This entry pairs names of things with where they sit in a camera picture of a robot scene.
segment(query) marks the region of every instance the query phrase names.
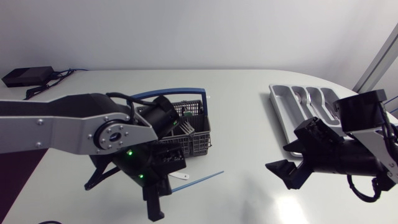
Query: white table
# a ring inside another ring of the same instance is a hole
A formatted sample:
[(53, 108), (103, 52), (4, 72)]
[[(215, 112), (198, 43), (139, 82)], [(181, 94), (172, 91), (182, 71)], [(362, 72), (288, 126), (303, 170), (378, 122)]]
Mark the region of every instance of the white table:
[[(365, 203), (352, 193), (344, 175), (312, 174), (300, 190), (287, 190), (265, 168), (265, 163), (292, 159), (282, 149), (286, 140), (269, 99), (271, 83), (328, 86), (340, 97), (354, 94), (319, 78), (276, 70), (135, 70), (76, 72), (32, 100), (205, 88), (213, 147), (206, 156), (187, 159), (181, 171), (190, 174), (188, 181), (225, 173), (162, 197), (165, 218), (157, 223), (398, 223), (398, 187), (383, 192), (376, 203)], [(26, 89), (3, 86), (1, 98), (22, 99)], [(122, 172), (85, 191), (94, 169), (88, 156), (49, 149), (4, 223), (151, 223), (141, 188)], [(354, 178), (358, 189), (369, 195), (370, 180)], [(170, 182), (172, 188), (187, 183), (172, 177)]]

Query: bolt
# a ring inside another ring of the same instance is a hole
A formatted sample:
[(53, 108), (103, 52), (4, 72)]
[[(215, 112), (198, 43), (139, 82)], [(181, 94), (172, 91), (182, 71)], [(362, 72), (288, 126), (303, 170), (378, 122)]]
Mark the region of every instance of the bolt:
[(36, 122), (36, 124), (37, 124), (37, 125), (43, 125), (43, 124), (44, 124), (43, 119), (38, 119), (37, 122)]

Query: black power adapter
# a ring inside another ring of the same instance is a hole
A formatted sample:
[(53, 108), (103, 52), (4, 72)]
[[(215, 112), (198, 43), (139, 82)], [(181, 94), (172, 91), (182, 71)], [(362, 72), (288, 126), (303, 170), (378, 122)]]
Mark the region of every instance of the black power adapter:
[(16, 68), (1, 80), (7, 87), (45, 85), (51, 80), (54, 69), (51, 66)]

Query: wire basket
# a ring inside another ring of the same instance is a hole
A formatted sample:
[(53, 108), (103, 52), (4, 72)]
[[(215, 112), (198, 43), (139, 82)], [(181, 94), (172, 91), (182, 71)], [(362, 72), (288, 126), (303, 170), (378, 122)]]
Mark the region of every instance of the wire basket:
[[(180, 115), (179, 124), (181, 125), (185, 121), (188, 121), (188, 123), (195, 129), (195, 132), (185, 134), (181, 127), (177, 126), (168, 133), (168, 135), (163, 137), (162, 140), (158, 141), (157, 144), (179, 143), (185, 157), (206, 155), (208, 148), (211, 147), (210, 122), (207, 116), (207, 108), (203, 107), (202, 101), (200, 100), (181, 101), (172, 104), (178, 115)], [(145, 106), (141, 106), (136, 108), (136, 110), (140, 113), (145, 108)], [(191, 112), (192, 115), (184, 116), (184, 110), (185, 112)]]

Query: black cable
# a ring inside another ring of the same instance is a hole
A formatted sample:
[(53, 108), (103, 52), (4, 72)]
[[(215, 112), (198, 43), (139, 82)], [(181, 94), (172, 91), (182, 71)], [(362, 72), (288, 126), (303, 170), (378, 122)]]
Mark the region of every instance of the black cable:
[(57, 221), (45, 221), (45, 222), (41, 222), (39, 224), (62, 224), (62, 223), (57, 222)]
[(45, 85), (45, 86), (40, 86), (40, 87), (36, 87), (30, 90), (26, 91), (26, 98), (24, 100), (29, 100), (41, 93), (43, 93), (44, 91), (50, 89), (51, 87), (54, 87), (56, 85), (58, 85), (60, 82), (62, 82), (64, 79), (66, 79), (67, 77), (69, 77), (71, 74), (73, 74), (76, 70), (75, 69), (69, 69), (69, 70), (65, 70), (62, 72), (58, 72), (58, 75), (61, 73), (65, 73), (67, 71), (66, 75), (62, 75), (61, 77), (58, 77), (58, 81), (56, 81), (55, 83), (51, 84), (51, 85)]
[(145, 105), (145, 106), (156, 106), (156, 103), (154, 103), (154, 102), (148, 102), (148, 101), (138, 100), (138, 99), (136, 99), (136, 98), (134, 98), (134, 97), (127, 96), (127, 95), (122, 94), (122, 93), (107, 93), (106, 95), (107, 95), (108, 97), (122, 98), (122, 99), (125, 99), (125, 100), (127, 100), (127, 101), (139, 103), (139, 104)]
[(113, 174), (119, 172), (120, 168), (115, 167), (115, 168), (107, 171), (104, 174), (102, 174), (102, 172), (101, 172), (100, 175), (98, 175), (98, 171), (97, 170), (95, 170), (93, 176), (91, 176), (90, 180), (87, 182), (87, 184), (85, 184), (85, 189), (86, 190), (92, 189), (93, 187), (97, 186), (97, 184), (102, 182), (104, 179), (107, 179), (108, 177), (112, 176)]
[(396, 133), (396, 130), (392, 128), (391, 123), (388, 119), (386, 109), (382, 103), (379, 104), (382, 119), (384, 120), (384, 125), (382, 126), (384, 143), (387, 148), (387, 152), (392, 157), (392, 159), (398, 163), (398, 149), (396, 146), (397, 136), (392, 133)]
[(370, 197), (367, 196), (365, 194), (362, 194), (354, 185), (353, 183), (353, 178), (351, 175), (347, 175), (347, 181), (349, 184), (349, 187), (353, 190), (354, 194), (361, 199), (364, 202), (375, 202), (380, 198), (381, 195), (381, 190), (379, 188), (379, 183), (377, 182), (377, 178), (373, 178), (372, 179), (372, 187), (373, 187), (373, 191), (374, 191), (374, 196)]

